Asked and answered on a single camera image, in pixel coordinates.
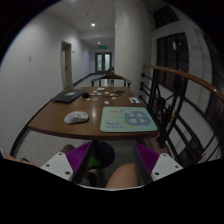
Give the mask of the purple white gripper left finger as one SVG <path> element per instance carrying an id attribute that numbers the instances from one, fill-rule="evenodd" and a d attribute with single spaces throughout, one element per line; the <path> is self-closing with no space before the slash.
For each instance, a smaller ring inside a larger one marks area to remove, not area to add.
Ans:
<path id="1" fill-rule="evenodd" d="M 91 154 L 92 143 L 88 142 L 68 153 L 57 153 L 42 166 L 42 169 L 79 184 L 83 179 Z"/>

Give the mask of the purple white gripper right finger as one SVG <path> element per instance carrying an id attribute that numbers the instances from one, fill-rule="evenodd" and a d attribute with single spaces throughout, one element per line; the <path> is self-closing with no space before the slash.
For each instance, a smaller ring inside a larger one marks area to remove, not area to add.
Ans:
<path id="1" fill-rule="evenodd" d="M 140 143 L 134 144 L 133 154 L 144 185 L 182 169 L 167 153 L 157 154 Z"/>

